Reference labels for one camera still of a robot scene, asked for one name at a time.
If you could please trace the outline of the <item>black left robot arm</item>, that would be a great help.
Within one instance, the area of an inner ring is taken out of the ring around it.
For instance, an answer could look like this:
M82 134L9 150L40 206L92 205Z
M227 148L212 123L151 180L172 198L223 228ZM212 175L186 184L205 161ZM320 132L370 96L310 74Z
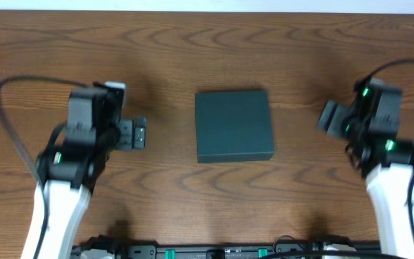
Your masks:
M145 117L122 119L125 83L93 83L71 91L68 118L37 156L40 182L23 258L69 258L98 177L114 150L145 147Z

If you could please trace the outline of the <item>black gift box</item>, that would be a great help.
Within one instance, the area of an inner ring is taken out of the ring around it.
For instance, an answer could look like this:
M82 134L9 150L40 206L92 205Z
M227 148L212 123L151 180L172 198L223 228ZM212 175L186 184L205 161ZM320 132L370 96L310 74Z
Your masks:
M270 160L275 154L264 90L197 93L195 129L199 163Z

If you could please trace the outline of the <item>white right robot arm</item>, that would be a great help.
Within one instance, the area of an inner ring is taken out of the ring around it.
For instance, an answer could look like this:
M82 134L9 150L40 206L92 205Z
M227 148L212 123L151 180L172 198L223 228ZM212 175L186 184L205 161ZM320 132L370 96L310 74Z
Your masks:
M361 171L386 255L414 258L414 142L400 139L400 88L375 78L354 84L355 100L330 100L317 128L346 140L351 165Z

